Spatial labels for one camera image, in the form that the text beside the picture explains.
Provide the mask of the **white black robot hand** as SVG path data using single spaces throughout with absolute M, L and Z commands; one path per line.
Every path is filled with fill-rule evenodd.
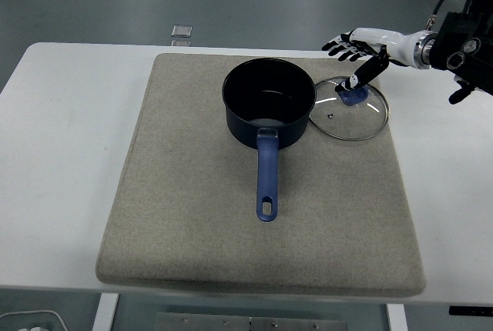
M 340 62 L 354 62 L 367 56 L 369 59 L 353 75 L 336 86 L 338 92 L 359 89 L 377 78 L 394 63 L 413 69 L 429 69 L 424 57 L 425 46 L 434 41 L 434 33 L 419 31 L 404 35 L 379 28 L 356 28 L 332 38 L 323 50 L 337 56 Z

